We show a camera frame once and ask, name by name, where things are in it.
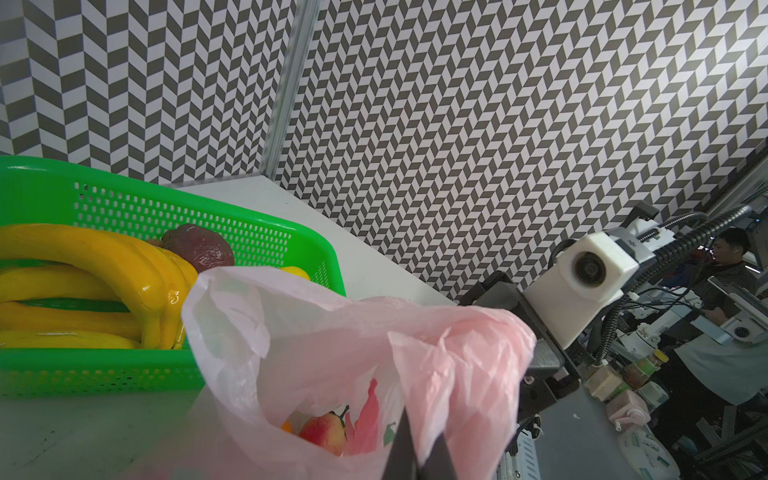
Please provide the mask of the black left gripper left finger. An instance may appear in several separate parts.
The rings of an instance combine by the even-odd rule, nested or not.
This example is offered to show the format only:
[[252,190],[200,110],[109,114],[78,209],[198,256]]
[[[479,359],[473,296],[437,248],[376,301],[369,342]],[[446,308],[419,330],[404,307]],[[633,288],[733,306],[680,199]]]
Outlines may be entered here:
[[415,455],[410,422],[403,410],[397,432],[382,475],[382,480],[417,480],[418,462]]

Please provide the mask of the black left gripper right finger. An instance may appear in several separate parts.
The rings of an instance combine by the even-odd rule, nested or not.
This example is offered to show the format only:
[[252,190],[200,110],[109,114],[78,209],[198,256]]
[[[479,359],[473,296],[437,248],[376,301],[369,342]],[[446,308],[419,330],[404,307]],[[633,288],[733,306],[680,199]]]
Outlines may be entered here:
[[444,433],[436,439],[429,457],[422,466],[422,478],[424,480],[458,479]]

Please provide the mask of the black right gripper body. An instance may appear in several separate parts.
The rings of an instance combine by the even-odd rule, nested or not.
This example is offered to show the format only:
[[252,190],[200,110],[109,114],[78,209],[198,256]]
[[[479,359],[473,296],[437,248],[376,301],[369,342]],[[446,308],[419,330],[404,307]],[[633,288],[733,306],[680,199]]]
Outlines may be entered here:
[[507,310],[534,332],[534,356],[521,381],[519,420],[540,414],[579,388],[581,379],[573,361],[507,273],[497,270],[475,283],[458,303]]

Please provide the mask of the pink plastic bag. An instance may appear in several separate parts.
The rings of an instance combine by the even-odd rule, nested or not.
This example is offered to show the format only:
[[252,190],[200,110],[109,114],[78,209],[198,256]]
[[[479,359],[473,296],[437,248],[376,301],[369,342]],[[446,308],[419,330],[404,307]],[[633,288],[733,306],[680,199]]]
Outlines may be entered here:
[[[506,310],[353,301],[270,267],[202,273],[182,319],[205,386],[129,479],[378,479],[403,410],[419,464],[444,433],[457,476],[488,479],[515,432],[536,344]],[[298,436],[331,411],[355,422],[372,379],[376,450],[335,456]]]

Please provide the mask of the yellow fake lemon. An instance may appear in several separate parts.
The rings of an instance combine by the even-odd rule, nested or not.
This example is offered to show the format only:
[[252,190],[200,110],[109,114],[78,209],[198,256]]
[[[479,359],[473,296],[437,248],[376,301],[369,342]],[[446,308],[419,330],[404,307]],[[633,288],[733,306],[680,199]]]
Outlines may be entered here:
[[310,275],[306,271],[304,271],[302,268],[299,268],[299,267],[285,266],[285,267],[281,267],[280,270],[305,280],[311,280]]

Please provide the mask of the dark purple fake fruit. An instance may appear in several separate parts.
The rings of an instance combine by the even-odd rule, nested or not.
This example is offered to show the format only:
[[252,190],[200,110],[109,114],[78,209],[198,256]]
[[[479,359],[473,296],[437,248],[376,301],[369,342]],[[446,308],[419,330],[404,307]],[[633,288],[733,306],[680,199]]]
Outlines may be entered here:
[[195,224],[166,231],[160,245],[186,260],[198,273],[235,265],[234,251],[224,237]]

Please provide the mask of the yellow fake banana bunch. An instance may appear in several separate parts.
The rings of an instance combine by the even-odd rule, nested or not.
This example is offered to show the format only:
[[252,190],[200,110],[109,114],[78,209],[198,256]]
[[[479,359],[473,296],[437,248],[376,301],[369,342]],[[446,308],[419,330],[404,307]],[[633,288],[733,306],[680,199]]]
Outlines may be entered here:
[[1,229],[4,348],[180,348],[198,273],[173,252],[114,232],[57,224]]

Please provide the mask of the cluttered background workbench items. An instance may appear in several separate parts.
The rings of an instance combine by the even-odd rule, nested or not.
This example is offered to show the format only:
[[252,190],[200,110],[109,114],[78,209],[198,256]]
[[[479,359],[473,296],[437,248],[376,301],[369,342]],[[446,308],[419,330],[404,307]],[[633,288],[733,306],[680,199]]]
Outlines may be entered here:
[[666,401],[655,409],[646,405],[655,419],[651,426],[654,438],[667,450],[683,437],[701,439],[696,424],[701,419],[712,420],[727,406],[738,407],[751,401],[767,387],[767,336],[758,343],[730,335],[729,341],[719,343],[702,333],[681,346],[664,352],[667,359],[655,374],[643,382],[629,382],[612,396],[610,415],[617,426],[629,423],[629,410],[643,399],[643,389],[655,383],[666,392]]

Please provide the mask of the seated person in background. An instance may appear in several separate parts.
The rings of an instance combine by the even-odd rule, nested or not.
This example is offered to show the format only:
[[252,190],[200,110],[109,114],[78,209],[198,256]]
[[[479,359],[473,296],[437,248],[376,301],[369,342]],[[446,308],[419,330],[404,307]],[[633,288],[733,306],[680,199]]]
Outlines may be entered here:
[[[753,293],[756,278],[747,269],[744,255],[750,247],[745,230],[730,228],[714,241],[713,262],[696,278],[694,292],[701,311],[717,327],[735,317],[740,309],[708,282],[736,284]],[[683,436],[693,438],[703,417],[721,414],[726,406],[739,406],[767,387],[767,343],[732,340],[720,344],[705,334],[669,352],[669,361],[652,380],[662,385],[669,399],[656,410],[653,434],[667,448]]]

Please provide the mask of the green plastic basket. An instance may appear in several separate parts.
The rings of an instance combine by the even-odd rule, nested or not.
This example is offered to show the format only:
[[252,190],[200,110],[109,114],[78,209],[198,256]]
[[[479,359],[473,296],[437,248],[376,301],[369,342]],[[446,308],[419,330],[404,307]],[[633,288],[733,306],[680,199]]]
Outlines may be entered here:
[[[239,266],[298,267],[338,294],[336,252],[289,220],[67,162],[1,159],[1,222],[53,223],[158,238],[192,223],[221,234]],[[5,349],[5,398],[198,390],[204,380],[187,346],[178,350]]]

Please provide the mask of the aluminium corner post right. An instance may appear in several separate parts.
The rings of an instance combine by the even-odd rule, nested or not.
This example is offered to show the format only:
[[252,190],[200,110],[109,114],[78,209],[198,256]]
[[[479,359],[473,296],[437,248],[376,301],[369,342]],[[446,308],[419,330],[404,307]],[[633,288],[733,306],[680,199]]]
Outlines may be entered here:
[[309,54],[315,25],[318,21],[320,0],[297,2],[294,23],[291,28],[285,59],[280,69],[280,82],[262,152],[259,173],[274,181],[281,158],[283,144],[294,103],[298,95],[304,64]]

